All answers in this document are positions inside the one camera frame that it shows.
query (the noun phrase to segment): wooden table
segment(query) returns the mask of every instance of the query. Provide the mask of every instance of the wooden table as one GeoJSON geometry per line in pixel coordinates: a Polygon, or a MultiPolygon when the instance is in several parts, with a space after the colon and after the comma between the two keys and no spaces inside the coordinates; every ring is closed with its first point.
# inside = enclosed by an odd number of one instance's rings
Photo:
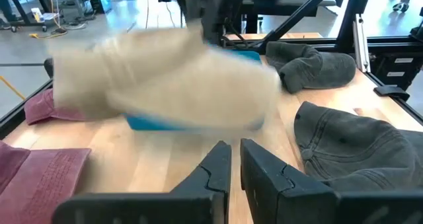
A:
{"type": "MultiPolygon", "coordinates": [[[[260,33],[260,34],[241,34],[241,36],[245,40],[261,40],[263,39],[267,34],[266,33],[260,33]]],[[[228,34],[226,37],[233,41],[241,41],[237,35],[235,34],[228,34]]],[[[310,38],[322,38],[322,35],[318,32],[293,32],[293,33],[287,33],[284,34],[281,39],[310,39],[310,38]]]]}
{"type": "MultiPolygon", "coordinates": [[[[397,103],[373,92],[375,84],[357,71],[341,89],[303,90],[295,95],[283,91],[278,111],[262,130],[244,134],[285,162],[302,169],[293,133],[295,114],[304,101],[360,116],[386,120],[404,130],[423,127],[397,103]]],[[[93,151],[77,187],[84,192],[167,192],[183,180],[207,152],[224,139],[232,144],[230,223],[252,223],[240,184],[239,139],[182,132],[132,131],[122,118],[101,122],[51,121],[35,126],[23,122],[4,142],[13,147],[49,149],[89,147],[93,151]]]]}

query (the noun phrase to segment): caster wheel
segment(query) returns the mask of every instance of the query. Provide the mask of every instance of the caster wheel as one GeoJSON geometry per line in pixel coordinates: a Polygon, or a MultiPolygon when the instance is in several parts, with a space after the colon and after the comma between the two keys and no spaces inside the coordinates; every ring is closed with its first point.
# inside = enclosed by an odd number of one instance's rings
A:
{"type": "Polygon", "coordinates": [[[410,5],[404,4],[403,7],[401,8],[401,12],[405,13],[408,10],[409,7],[410,7],[410,5]]]}
{"type": "Polygon", "coordinates": [[[392,7],[392,10],[394,10],[395,12],[399,11],[400,9],[402,9],[402,4],[401,3],[397,3],[396,5],[394,5],[394,7],[392,7]]]}

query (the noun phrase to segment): gray fabric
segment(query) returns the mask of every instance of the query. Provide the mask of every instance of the gray fabric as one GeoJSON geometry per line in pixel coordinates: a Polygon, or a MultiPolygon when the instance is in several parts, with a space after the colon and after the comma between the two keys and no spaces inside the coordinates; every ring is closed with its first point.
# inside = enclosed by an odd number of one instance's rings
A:
{"type": "Polygon", "coordinates": [[[337,191],[422,185],[423,134],[304,102],[294,122],[306,174],[337,191]]]}
{"type": "Polygon", "coordinates": [[[278,70],[283,86],[290,93],[302,88],[342,87],[356,74],[356,63],[349,55],[318,52],[305,44],[269,42],[266,58],[278,70]]]}

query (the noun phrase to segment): pink hat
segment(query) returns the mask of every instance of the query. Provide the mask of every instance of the pink hat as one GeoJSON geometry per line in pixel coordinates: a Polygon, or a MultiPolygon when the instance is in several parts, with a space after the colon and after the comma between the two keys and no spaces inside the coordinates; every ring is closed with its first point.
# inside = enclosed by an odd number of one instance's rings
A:
{"type": "Polygon", "coordinates": [[[42,122],[48,118],[84,121],[81,113],[70,108],[54,108],[53,89],[47,89],[30,98],[24,106],[28,125],[42,122]]]}
{"type": "Polygon", "coordinates": [[[71,197],[90,149],[13,148],[0,141],[0,223],[49,224],[71,197]]]}

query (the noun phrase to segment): yellow cable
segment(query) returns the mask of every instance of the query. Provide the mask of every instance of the yellow cable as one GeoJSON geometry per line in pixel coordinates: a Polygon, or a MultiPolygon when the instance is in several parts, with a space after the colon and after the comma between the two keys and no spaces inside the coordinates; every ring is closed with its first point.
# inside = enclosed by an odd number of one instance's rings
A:
{"type": "MultiPolygon", "coordinates": [[[[53,0],[50,0],[50,3],[51,3],[51,6],[52,6],[52,12],[54,13],[54,5],[53,5],[53,0]]],[[[53,17],[53,21],[54,21],[54,23],[59,27],[59,28],[61,28],[61,29],[63,29],[60,25],[59,25],[59,23],[56,21],[56,17],[53,17]]]]}
{"type": "Polygon", "coordinates": [[[50,39],[50,38],[63,36],[65,34],[67,34],[67,32],[60,33],[60,34],[53,34],[53,35],[49,35],[49,36],[39,36],[37,33],[31,33],[31,34],[29,34],[29,36],[32,37],[32,38],[35,38],[35,39],[50,39]]]}
{"type": "Polygon", "coordinates": [[[3,76],[0,76],[0,80],[6,84],[13,92],[15,92],[16,95],[18,95],[22,100],[25,100],[25,97],[17,91],[9,82],[6,81],[6,79],[3,76]]]}

